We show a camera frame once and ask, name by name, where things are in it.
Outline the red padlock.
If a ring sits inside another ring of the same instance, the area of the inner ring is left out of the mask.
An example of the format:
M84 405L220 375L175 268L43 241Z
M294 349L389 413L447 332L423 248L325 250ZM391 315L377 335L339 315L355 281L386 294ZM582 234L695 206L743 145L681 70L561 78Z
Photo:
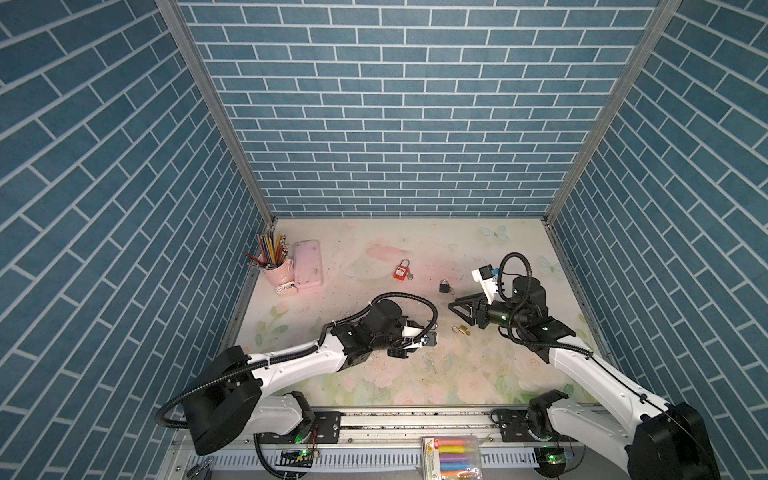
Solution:
M413 278L410 270L410 260L402 259L393 272L393 278L399 281L405 281Z

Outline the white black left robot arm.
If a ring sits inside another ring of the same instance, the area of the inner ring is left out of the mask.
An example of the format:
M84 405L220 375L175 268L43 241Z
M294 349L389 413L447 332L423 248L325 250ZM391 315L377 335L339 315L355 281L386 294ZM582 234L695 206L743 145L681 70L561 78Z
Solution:
M433 325L422 326L393 300L379 299L356 318L326 324L315 342L265 354L230 347L183 391L183 427L199 455L214 453L242 434L301 440L314 413L293 385L360 365L376 351L405 359L436 342Z

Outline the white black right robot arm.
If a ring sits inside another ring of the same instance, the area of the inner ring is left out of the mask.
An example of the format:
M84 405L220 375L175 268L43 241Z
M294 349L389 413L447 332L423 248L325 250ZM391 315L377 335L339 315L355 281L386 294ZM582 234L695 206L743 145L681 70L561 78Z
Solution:
M546 291L516 278L500 298L495 280L460 297L450 311L470 326L499 327L544 363L581 385L606 414L590 411L561 390L528 403L526 423L538 440L574 439L620 467L632 479L717 479L719 468L703 417L689 404L673 405L607 363L565 323L549 314Z

